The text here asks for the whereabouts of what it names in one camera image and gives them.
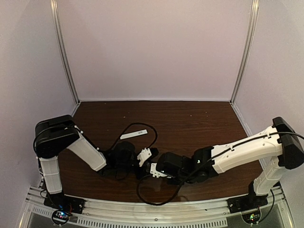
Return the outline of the white remote battery cover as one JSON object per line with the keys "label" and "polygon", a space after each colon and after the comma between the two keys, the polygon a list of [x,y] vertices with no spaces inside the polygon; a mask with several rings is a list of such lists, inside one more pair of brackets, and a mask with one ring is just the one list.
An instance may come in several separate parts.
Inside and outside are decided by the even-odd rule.
{"label": "white remote battery cover", "polygon": [[120,136],[120,140],[124,140],[124,139],[129,139],[129,138],[145,135],[147,133],[148,133],[148,131],[146,129],[139,130],[139,131],[136,131],[136,132],[131,132],[131,133],[125,133],[125,134],[122,134]]}

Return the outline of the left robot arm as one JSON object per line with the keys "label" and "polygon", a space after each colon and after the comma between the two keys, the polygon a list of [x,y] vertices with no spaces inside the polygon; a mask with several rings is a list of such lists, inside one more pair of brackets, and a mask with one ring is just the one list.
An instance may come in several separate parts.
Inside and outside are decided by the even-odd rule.
{"label": "left robot arm", "polygon": [[101,150],[70,115],[38,122],[33,150],[45,182],[45,204],[56,209],[72,205],[72,200],[64,194],[61,182],[59,158],[62,153],[70,153],[82,160],[100,176],[114,176],[118,180],[126,178],[131,172],[137,178],[148,174],[152,160],[158,154],[151,146],[137,152],[134,144],[122,138],[118,138],[109,149]]}

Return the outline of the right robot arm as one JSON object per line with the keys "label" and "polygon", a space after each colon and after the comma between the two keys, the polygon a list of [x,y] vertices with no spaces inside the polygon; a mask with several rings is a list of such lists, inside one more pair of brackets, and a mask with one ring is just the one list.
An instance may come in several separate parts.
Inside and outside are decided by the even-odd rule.
{"label": "right robot arm", "polygon": [[282,117],[276,117],[273,124],[260,133],[198,149],[190,158],[164,153],[151,165],[150,173],[153,177],[169,178],[178,185],[200,183],[237,166],[269,157],[271,160],[265,170],[248,187],[249,201],[261,201],[287,170],[303,164],[301,138]]}

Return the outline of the white slotted front rail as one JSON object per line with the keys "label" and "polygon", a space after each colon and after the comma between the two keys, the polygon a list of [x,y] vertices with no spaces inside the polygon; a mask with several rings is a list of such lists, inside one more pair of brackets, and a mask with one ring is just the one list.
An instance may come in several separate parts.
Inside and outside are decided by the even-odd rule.
{"label": "white slotted front rail", "polygon": [[231,214],[227,198],[175,202],[164,206],[85,199],[82,214],[73,213],[62,226],[54,224],[54,209],[43,204],[39,191],[30,189],[17,228],[295,228],[280,188],[273,189],[275,203],[258,225],[244,222],[242,213]]}

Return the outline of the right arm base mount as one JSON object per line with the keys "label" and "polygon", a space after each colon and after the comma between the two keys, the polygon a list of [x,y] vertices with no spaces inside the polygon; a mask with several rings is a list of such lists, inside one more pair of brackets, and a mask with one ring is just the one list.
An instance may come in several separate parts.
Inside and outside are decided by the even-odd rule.
{"label": "right arm base mount", "polygon": [[240,197],[229,198],[227,200],[229,212],[233,214],[267,205],[267,197],[268,195],[255,196],[247,194]]}

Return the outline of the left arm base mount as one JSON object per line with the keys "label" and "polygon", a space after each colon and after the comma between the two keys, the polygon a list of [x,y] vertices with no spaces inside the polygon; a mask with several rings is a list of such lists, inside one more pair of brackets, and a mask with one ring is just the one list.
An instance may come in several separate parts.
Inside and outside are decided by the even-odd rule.
{"label": "left arm base mount", "polygon": [[43,204],[53,209],[61,209],[65,212],[71,212],[72,214],[82,214],[85,200],[62,194],[51,194],[45,198]]}

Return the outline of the aluminium right corner post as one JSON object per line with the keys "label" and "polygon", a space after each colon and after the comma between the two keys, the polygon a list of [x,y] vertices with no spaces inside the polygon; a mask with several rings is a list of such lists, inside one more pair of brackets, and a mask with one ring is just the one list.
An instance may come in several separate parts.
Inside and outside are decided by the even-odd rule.
{"label": "aluminium right corner post", "polygon": [[246,70],[246,66],[249,60],[249,54],[252,47],[252,42],[254,40],[254,35],[257,27],[257,20],[258,20],[258,14],[259,14],[259,0],[252,0],[251,10],[249,14],[249,23],[247,28],[247,35],[245,40],[245,45],[243,49],[243,54],[237,74],[236,83],[233,89],[233,93],[230,99],[230,104],[233,105],[236,101],[241,82]]}

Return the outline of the aluminium corner post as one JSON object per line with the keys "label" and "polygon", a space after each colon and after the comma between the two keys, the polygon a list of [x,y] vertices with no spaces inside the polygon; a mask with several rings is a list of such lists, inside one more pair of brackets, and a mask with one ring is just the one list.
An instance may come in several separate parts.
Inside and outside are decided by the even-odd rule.
{"label": "aluminium corner post", "polygon": [[50,0],[50,7],[51,7],[51,13],[52,13],[54,27],[55,27],[55,34],[56,34],[56,39],[57,39],[57,43],[58,43],[59,54],[61,57],[64,72],[66,75],[68,87],[70,89],[74,103],[79,104],[80,100],[79,100],[79,97],[78,97],[78,94],[76,91],[75,83],[72,78],[71,69],[70,69],[68,57],[67,57],[67,51],[66,51],[66,47],[64,44],[64,37],[63,37],[63,32],[62,32],[61,23],[60,23],[59,10],[58,10],[58,1]]}
{"label": "aluminium corner post", "polygon": [[247,35],[245,40],[245,45],[243,49],[243,54],[237,74],[236,83],[233,89],[233,93],[230,99],[230,104],[233,105],[236,101],[241,82],[246,70],[246,66],[249,60],[249,54],[252,47],[252,42],[254,40],[254,35],[257,27],[257,20],[258,20],[258,14],[259,14],[259,0],[252,0],[251,10],[249,14],[249,23],[247,28]]}

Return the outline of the aluminium left corner post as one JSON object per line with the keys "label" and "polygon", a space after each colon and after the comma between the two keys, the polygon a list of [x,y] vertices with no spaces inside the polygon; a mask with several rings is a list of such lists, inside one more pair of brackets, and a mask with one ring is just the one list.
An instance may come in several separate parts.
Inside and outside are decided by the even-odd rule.
{"label": "aluminium left corner post", "polygon": [[78,97],[78,94],[76,91],[75,83],[72,78],[71,69],[70,69],[68,57],[67,57],[67,51],[66,51],[66,47],[64,44],[64,37],[63,37],[63,32],[62,32],[61,23],[60,23],[59,10],[58,10],[58,1],[50,0],[50,7],[51,7],[51,13],[52,13],[54,27],[55,27],[55,34],[56,34],[56,39],[57,39],[57,43],[58,43],[59,54],[61,57],[64,72],[66,75],[68,87],[70,89],[74,103],[79,104],[80,100],[79,100],[79,97]]}

